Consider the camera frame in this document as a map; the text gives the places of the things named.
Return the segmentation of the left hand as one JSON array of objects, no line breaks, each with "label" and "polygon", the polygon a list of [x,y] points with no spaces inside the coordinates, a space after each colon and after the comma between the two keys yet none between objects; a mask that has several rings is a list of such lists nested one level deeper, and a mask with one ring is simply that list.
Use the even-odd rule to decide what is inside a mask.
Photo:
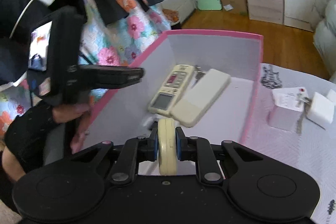
[{"label": "left hand", "polygon": [[70,142],[72,153],[79,152],[89,134],[88,127],[91,123],[91,106],[85,103],[55,106],[52,109],[52,118],[58,124],[79,119],[76,133]]}]

